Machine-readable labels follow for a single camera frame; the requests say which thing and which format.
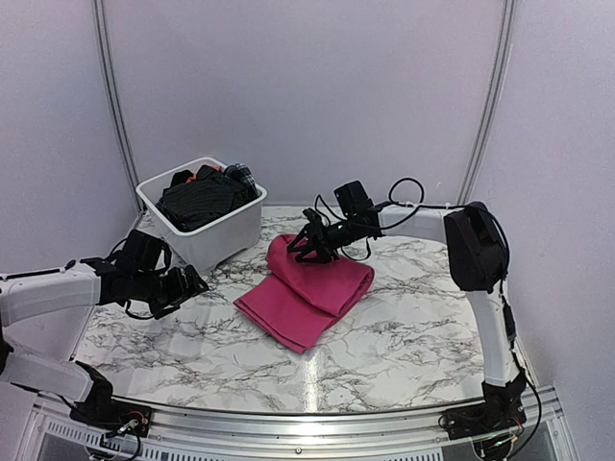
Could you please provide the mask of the magenta pink trousers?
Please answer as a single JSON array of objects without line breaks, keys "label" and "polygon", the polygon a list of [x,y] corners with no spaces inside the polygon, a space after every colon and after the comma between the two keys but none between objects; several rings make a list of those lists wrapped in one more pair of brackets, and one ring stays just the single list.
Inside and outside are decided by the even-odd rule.
[{"label": "magenta pink trousers", "polygon": [[270,274],[234,305],[293,352],[311,349],[368,292],[375,271],[342,257],[326,264],[301,263],[287,252],[292,234],[270,243]]}]

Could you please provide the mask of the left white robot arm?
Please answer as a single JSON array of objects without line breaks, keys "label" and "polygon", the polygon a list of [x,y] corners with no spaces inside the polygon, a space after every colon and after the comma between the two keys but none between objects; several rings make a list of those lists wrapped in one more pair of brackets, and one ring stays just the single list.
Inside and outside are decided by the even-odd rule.
[{"label": "left white robot arm", "polygon": [[[124,269],[102,258],[83,259],[61,268],[1,278],[1,326],[76,307],[146,303],[146,320],[169,315],[209,290],[194,267],[143,271]],[[121,406],[112,386],[95,369],[61,361],[1,339],[1,380],[49,392],[83,404],[101,427],[120,421]]]}]

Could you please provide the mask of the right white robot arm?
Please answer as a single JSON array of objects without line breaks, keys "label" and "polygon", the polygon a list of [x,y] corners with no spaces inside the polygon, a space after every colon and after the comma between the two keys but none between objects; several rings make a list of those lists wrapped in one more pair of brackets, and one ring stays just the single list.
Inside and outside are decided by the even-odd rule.
[{"label": "right white robot arm", "polygon": [[484,359],[484,402],[476,421],[495,430],[521,403],[527,386],[515,353],[516,325],[506,298],[510,250],[499,222],[481,202],[464,206],[412,205],[365,201],[344,206],[333,224],[324,224],[313,208],[307,224],[287,245],[299,262],[329,263],[338,250],[364,238],[387,235],[431,240],[446,245],[451,278],[465,293],[477,323]]}]

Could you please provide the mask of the white plastic laundry bin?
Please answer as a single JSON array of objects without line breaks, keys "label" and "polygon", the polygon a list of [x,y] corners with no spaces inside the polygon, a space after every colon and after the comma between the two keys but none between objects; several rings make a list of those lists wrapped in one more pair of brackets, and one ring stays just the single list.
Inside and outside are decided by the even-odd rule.
[{"label": "white plastic laundry bin", "polygon": [[157,207],[157,202],[162,197],[163,189],[171,184],[176,173],[184,170],[195,173],[204,165],[227,167],[216,158],[200,157],[145,180],[135,188],[136,194],[146,205],[160,238],[185,263],[200,271],[211,270],[225,259],[258,243],[262,205],[268,195],[267,190],[257,184],[257,197],[252,202],[195,230],[180,230]]}]

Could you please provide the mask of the plaid grey garment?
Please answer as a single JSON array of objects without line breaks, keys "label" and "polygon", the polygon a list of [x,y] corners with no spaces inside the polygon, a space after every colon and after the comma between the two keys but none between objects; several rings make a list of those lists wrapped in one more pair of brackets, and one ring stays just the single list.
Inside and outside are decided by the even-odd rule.
[{"label": "plaid grey garment", "polygon": [[246,187],[256,189],[256,182],[252,171],[244,163],[235,163],[224,168],[223,174]]}]

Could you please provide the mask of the black striped garment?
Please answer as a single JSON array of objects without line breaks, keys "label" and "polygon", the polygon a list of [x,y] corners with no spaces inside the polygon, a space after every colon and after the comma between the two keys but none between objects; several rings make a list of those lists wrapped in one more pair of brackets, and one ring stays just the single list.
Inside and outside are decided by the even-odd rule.
[{"label": "black striped garment", "polygon": [[[251,203],[258,197],[251,189],[223,174],[225,167],[203,165],[196,173],[183,170],[175,173],[162,190],[157,209],[182,232],[201,227]],[[186,183],[196,176],[196,181]]]}]

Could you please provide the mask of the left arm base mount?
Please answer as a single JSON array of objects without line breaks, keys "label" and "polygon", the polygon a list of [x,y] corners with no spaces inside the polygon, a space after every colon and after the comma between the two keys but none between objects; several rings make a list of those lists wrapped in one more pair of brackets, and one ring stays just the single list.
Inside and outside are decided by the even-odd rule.
[{"label": "left arm base mount", "polygon": [[150,406],[107,397],[74,403],[62,401],[69,407],[73,421],[105,429],[108,437],[146,437],[149,432],[153,416]]}]

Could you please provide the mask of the left aluminium wall post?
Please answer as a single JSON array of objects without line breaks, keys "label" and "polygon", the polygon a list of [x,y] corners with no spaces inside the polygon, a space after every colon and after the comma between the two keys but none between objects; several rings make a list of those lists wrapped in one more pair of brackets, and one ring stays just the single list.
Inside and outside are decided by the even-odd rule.
[{"label": "left aluminium wall post", "polygon": [[109,31],[109,21],[107,5],[105,1],[93,0],[94,30],[96,33],[98,52],[100,56],[103,83],[105,86],[106,97],[110,109],[111,124],[119,149],[120,160],[128,185],[131,190],[132,200],[136,212],[141,215],[146,206],[136,193],[139,184],[139,177],[135,165],[135,158],[129,137],[128,129],[125,124],[121,99],[115,75],[114,63],[112,58],[111,38]]}]

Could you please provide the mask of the aluminium wall post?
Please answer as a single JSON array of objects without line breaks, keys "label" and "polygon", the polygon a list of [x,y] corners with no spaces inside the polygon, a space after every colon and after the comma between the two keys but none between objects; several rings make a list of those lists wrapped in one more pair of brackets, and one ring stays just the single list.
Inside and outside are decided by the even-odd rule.
[{"label": "aluminium wall post", "polygon": [[121,99],[115,75],[114,63],[112,58],[111,38],[109,31],[109,21],[107,5],[105,1],[93,0],[94,30],[96,33],[98,52],[100,56],[103,83],[105,86],[106,97],[110,109],[111,124],[119,149],[120,160],[128,185],[131,190],[132,200],[136,212],[141,215],[146,206],[136,193],[139,184],[139,177],[135,165],[135,158],[129,137],[128,129],[125,124]]},{"label": "aluminium wall post", "polygon": [[497,113],[497,107],[502,97],[506,71],[514,35],[514,23],[518,2],[503,1],[500,30],[496,43],[496,53],[493,60],[487,92],[482,107],[480,122],[472,145],[470,157],[466,166],[463,181],[457,194],[457,203],[469,201],[476,186],[481,165],[485,159],[490,132]]}]

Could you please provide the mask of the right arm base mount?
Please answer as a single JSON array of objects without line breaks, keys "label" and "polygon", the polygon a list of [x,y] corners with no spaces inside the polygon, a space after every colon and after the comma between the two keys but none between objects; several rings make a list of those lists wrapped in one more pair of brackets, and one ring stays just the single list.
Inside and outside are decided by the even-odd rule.
[{"label": "right arm base mount", "polygon": [[481,402],[444,410],[438,425],[447,432],[450,440],[457,440],[520,428],[526,421],[521,403],[513,403],[508,409],[502,410],[497,403]]}]

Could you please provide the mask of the right aluminium wall post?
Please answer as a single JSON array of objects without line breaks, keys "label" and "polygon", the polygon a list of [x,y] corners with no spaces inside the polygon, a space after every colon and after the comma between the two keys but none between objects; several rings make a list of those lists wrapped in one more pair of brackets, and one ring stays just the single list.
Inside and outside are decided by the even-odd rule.
[{"label": "right aluminium wall post", "polygon": [[485,159],[490,132],[497,113],[497,107],[502,97],[506,71],[514,35],[514,23],[518,2],[503,1],[500,30],[496,43],[496,53],[493,60],[487,92],[482,107],[480,122],[472,145],[470,157],[466,166],[463,181],[457,194],[457,203],[469,201],[476,186],[481,165]]}]

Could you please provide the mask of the aluminium front rail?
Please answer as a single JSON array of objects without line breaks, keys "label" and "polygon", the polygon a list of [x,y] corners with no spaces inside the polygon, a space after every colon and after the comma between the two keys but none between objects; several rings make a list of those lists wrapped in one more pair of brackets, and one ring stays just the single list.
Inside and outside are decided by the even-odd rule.
[{"label": "aluminium front rail", "polygon": [[526,392],[522,423],[473,434],[476,400],[355,414],[241,413],[152,404],[149,431],[109,437],[36,398],[18,460],[577,460],[557,394]]}]

